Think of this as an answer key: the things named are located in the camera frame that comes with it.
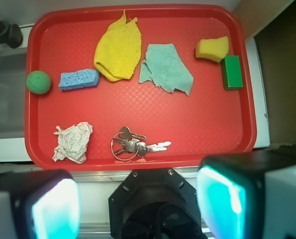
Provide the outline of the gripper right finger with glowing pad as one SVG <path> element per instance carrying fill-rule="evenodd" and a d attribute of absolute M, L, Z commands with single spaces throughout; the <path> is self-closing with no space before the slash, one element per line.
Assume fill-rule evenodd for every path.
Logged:
<path fill-rule="evenodd" d="M 296 150 L 207 156 L 196 190 L 216 239 L 296 239 Z"/>

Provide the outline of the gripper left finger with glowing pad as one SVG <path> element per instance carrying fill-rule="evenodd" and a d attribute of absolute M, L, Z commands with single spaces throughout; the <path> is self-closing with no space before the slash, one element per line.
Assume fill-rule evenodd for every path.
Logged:
<path fill-rule="evenodd" d="M 66 170 L 0 173 L 0 239 L 75 239 L 81 211 Z"/>

